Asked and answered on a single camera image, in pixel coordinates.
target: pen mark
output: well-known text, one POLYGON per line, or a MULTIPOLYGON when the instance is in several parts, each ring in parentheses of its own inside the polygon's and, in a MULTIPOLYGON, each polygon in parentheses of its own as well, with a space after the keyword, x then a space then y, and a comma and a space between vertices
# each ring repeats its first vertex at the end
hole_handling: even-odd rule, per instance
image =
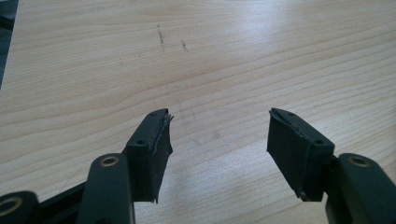
POLYGON ((186 50, 187 52, 189 52, 189 50, 187 49, 186 42, 184 42, 184 40, 181 40, 181 45, 183 46, 183 49, 184 49, 184 50, 186 50))
POLYGON ((161 47, 163 47, 163 51, 165 51, 165 47, 163 46, 163 32, 161 32, 160 30, 160 25, 157 25, 157 31, 158 31, 158 36, 160 37, 160 43, 161 43, 161 47))

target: black linkage arm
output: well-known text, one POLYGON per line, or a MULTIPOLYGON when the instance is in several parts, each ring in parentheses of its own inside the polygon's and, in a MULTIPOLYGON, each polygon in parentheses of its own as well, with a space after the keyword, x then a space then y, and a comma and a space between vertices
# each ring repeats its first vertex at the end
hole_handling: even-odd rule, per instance
POLYGON ((0 223, 134 223, 134 202, 158 202, 171 120, 167 109, 149 113, 122 153, 97 158, 85 183, 42 203, 30 191, 0 197, 0 223))
POLYGON ((396 223, 396 187, 368 158, 345 153, 297 115, 273 108, 267 151, 297 197, 320 202, 328 194, 329 223, 396 223))

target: wooden table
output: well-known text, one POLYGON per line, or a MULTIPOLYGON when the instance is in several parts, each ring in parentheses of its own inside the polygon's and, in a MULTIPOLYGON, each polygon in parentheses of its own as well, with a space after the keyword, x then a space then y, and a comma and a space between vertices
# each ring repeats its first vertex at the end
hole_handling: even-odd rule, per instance
POLYGON ((40 201, 168 107, 174 154, 138 223, 326 223, 266 152, 268 110, 396 182, 396 2, 20 0, 0 94, 0 194, 40 201))

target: dark scratch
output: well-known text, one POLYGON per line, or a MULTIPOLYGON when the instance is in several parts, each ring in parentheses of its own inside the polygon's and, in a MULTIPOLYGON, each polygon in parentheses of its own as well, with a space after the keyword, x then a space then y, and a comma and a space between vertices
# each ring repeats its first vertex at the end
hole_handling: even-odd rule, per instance
POLYGON ((183 49, 189 52, 189 50, 187 49, 186 42, 184 42, 184 40, 181 40, 181 44, 183 45, 183 49))
POLYGON ((163 33, 160 30, 160 25, 157 25, 157 30, 158 30, 158 36, 160 37, 160 43, 161 43, 161 47, 163 47, 163 33))
POLYGON ((61 190, 59 190, 60 194, 62 192, 62 190, 64 190, 64 187, 66 187, 67 183, 69 183, 69 181, 82 169, 82 167, 80 167, 72 176, 70 176, 70 178, 64 183, 64 185, 61 187, 61 190))

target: wood grain surface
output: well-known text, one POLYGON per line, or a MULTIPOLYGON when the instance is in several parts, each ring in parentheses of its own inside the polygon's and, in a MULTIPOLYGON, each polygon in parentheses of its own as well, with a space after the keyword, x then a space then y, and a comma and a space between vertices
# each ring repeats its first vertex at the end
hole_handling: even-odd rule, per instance
POLYGON ((40 201, 168 107, 174 154, 138 223, 327 223, 266 152, 286 109, 396 182, 396 2, 20 0, 0 93, 0 195, 40 201))

